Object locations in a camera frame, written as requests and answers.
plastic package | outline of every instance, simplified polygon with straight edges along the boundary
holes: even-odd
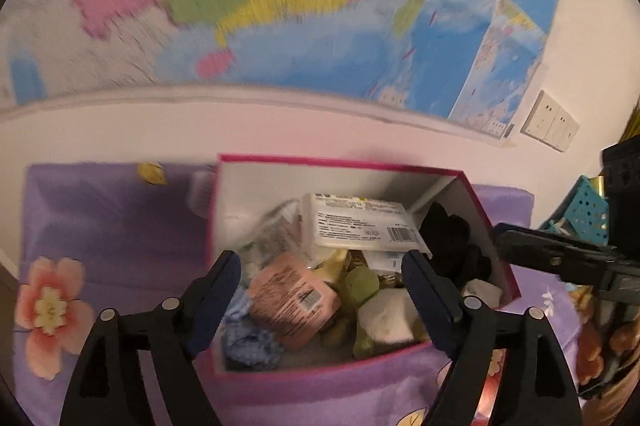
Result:
[[[300,253],[300,201],[289,200],[268,213],[247,240],[237,248],[242,262],[242,283],[253,277],[275,257]]]
[[[302,199],[301,258],[314,268],[336,248],[410,249],[431,256],[411,216],[397,202],[308,193]]]

plush toy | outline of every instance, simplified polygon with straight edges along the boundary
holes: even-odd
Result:
[[[355,331],[353,356],[366,359],[429,341],[407,290],[396,288],[395,279],[377,275],[357,253],[350,252],[338,281],[342,306],[332,326],[321,331],[322,345],[340,348]]]

screw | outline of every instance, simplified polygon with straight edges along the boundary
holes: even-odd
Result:
[[[465,298],[465,307],[470,309],[479,309],[482,307],[482,302],[475,296],[469,296]]]
[[[529,316],[536,320],[542,320],[545,317],[545,313],[539,307],[532,307],[529,309]]]
[[[178,300],[178,298],[167,298],[162,302],[162,308],[166,311],[177,309],[178,305],[180,305],[180,300]]]
[[[102,321],[113,320],[115,315],[116,315],[116,311],[114,311],[113,309],[105,309],[100,313],[100,319]]]

world map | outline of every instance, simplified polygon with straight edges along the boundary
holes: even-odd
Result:
[[[234,84],[343,96],[500,137],[558,0],[7,0],[0,109]]]

barcode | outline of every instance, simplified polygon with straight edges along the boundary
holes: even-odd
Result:
[[[414,235],[407,228],[387,228],[391,240],[394,242],[415,242]]]
[[[320,301],[322,294],[319,291],[313,289],[309,294],[300,299],[300,305],[305,308],[307,312],[309,312],[316,304]]]

